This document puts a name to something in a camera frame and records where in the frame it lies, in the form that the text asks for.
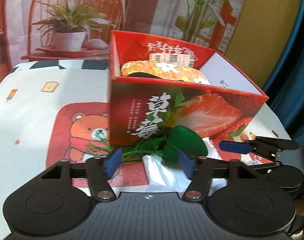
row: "checkered pattern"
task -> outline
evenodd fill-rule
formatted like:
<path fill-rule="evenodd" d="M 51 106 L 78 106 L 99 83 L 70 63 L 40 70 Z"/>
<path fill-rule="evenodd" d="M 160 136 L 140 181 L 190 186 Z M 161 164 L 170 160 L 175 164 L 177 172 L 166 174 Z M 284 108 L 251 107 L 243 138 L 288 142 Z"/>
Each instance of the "checkered pattern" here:
<path fill-rule="evenodd" d="M 25 62 L 16 65 L 10 73 L 20 70 L 41 68 L 45 69 L 93 69 L 106 70 L 108 69 L 108 62 L 101 60 L 82 60 L 82 59 L 59 59 L 59 60 L 44 60 Z"/>

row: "open cardboard box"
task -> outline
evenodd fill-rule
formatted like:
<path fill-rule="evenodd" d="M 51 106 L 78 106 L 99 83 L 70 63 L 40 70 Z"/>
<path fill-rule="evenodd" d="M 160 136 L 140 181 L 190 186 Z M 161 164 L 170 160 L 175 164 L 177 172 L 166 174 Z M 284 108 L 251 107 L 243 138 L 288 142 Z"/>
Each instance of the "open cardboard box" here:
<path fill-rule="evenodd" d="M 125 77 L 120 67 L 150 53 L 194 54 L 211 85 Z M 268 100 L 237 66 L 214 49 L 145 33 L 113 31 L 110 55 L 110 144 L 130 145 L 184 125 L 202 138 L 237 136 Z"/>

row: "chair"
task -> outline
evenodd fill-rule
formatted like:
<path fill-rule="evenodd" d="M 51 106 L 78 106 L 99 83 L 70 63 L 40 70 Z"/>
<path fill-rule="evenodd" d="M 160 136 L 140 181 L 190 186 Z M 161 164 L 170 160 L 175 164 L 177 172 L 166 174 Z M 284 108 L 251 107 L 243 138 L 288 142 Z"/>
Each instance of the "chair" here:
<path fill-rule="evenodd" d="M 109 20 L 115 24 L 115 27 L 102 27 L 102 31 L 91 30 L 90 38 L 102 39 L 107 44 L 110 43 L 111 31 L 116 29 L 122 29 L 125 20 L 125 0 L 80 0 L 83 3 L 97 4 L 102 6 L 101 12 L 106 14 L 106 20 Z M 27 39 L 27 55 L 21 57 L 21 59 L 28 59 L 29 61 L 37 60 L 51 60 L 51 59 L 97 59 L 97 60 L 107 60 L 109 57 L 109 49 L 103 49 L 102 51 L 97 51 L 95 56 L 91 56 L 93 51 L 87 50 L 86 53 L 80 54 L 77 52 L 77 57 L 67 57 L 66 53 L 58 55 L 56 52 L 40 52 L 43 48 L 53 47 L 52 33 L 48 33 L 43 36 L 44 30 L 37 30 L 39 25 L 32 25 L 34 22 L 46 19 L 50 17 L 47 12 L 50 8 L 47 4 L 63 4 L 64 0 L 32 0 L 29 20 L 28 20 L 28 39 Z"/>

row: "bear face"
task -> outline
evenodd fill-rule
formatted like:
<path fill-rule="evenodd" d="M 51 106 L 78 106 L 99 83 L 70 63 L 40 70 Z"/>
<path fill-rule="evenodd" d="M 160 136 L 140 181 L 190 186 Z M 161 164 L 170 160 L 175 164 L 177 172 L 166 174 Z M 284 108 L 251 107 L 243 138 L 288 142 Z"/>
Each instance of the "bear face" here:
<path fill-rule="evenodd" d="M 72 137 L 91 141 L 99 141 L 100 138 L 108 139 L 107 114 L 86 115 L 80 112 L 73 115 L 72 121 L 70 129 Z"/>

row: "teal curtain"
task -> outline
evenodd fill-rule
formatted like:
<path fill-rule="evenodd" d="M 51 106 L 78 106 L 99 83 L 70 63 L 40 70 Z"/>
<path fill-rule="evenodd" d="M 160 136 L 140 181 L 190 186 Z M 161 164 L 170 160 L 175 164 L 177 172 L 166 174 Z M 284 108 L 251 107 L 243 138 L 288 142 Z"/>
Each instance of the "teal curtain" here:
<path fill-rule="evenodd" d="M 263 87 L 291 138 L 304 145 L 304 0 L 279 61 Z"/>

